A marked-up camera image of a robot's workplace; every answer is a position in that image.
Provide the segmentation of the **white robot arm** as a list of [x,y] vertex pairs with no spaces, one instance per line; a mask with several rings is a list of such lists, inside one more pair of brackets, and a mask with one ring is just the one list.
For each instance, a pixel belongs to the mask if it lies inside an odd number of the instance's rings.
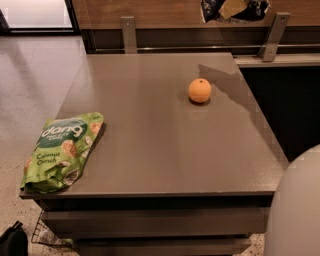
[[320,0],[242,0],[223,18],[248,65],[254,96],[289,161],[272,199],[263,256],[320,256]]

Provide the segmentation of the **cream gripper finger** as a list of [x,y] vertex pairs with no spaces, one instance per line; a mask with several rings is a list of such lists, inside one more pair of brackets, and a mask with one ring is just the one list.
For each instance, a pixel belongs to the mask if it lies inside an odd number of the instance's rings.
[[219,9],[219,14],[223,19],[228,19],[247,8],[249,0],[225,0]]

